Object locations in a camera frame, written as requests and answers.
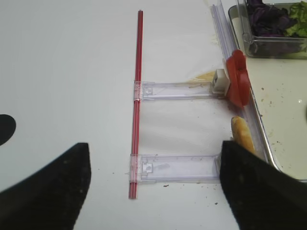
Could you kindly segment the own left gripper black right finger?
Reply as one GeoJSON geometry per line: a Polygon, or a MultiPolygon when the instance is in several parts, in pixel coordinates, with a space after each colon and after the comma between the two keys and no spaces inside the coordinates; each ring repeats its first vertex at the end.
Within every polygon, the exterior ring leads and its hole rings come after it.
{"type": "Polygon", "coordinates": [[[241,230],[305,230],[307,185],[234,141],[222,144],[220,181],[241,230]]]}

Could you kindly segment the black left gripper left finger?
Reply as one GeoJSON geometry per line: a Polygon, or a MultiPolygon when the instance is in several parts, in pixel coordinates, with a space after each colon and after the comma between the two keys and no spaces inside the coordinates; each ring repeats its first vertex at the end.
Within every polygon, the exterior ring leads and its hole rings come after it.
{"type": "Polygon", "coordinates": [[[71,230],[91,183],[89,145],[77,143],[0,193],[2,230],[71,230]]]}

